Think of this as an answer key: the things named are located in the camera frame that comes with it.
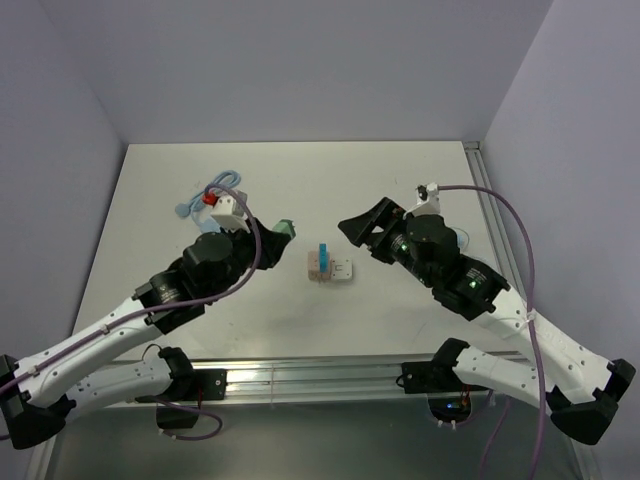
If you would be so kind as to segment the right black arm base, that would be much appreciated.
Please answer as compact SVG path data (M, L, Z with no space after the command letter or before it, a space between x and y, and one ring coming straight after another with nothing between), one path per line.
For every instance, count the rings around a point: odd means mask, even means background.
M492 390L465 384L433 361L402 363L395 383L407 395L426 395L435 421L451 427L470 421L493 400Z

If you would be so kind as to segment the blue plug adapter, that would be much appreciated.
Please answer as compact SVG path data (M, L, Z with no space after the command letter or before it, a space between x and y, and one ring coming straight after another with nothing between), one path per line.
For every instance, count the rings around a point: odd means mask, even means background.
M320 243L318 247L318 270L321 274L330 272L330 253L325 243Z

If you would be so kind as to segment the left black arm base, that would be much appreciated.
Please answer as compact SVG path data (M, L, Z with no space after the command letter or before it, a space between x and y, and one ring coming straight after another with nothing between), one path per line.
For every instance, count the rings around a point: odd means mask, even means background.
M196 369L190 380L178 387L171 386L168 393L159 398L167 402L192 402L201 407L204 401L223 400L226 393L227 371L224 369ZM179 411L161 404L156 408L156 425L164 430L188 430L193 428L199 414Z

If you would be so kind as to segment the green plug adapter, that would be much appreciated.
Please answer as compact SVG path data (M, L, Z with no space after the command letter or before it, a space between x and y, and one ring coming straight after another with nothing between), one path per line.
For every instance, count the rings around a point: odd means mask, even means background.
M272 228L274 232L287 235L291 240L296 237L296 230L292 220L281 219Z

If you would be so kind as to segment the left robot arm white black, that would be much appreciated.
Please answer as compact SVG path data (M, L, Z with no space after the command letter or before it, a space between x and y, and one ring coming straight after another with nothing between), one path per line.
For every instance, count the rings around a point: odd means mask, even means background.
M236 231L202 234L94 324L31 356L2 356L5 439L25 450L93 410L129 399L175 401L190 395L195 375L179 348L163 347L154 359L129 367L109 364L200 317L256 271L274 267L295 236L289 220L271 229L253 220Z

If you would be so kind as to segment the pink cube socket adapter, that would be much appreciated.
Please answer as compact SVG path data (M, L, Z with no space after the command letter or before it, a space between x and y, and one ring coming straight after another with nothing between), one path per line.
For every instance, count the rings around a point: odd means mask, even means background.
M318 250L307 253L307 276L312 282L325 282L330 280L330 272L321 274L318 270Z

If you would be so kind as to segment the white plug adapter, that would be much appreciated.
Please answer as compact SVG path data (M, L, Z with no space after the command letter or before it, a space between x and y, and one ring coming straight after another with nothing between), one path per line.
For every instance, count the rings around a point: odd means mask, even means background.
M353 277L353 261L351 258L331 258L330 280L332 282L350 282Z

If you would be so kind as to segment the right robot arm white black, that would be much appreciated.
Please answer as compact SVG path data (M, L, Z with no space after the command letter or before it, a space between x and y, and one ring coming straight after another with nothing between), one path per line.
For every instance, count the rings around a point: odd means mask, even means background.
M561 432L582 444L601 440L635 376L633 365L590 351L544 316L527 311L504 277L461 253L456 232L438 214L414 216L383 198L338 228L376 260L399 263L442 307L507 342L531 363L524 366L450 338L431 361L438 386L499 390L541 407Z

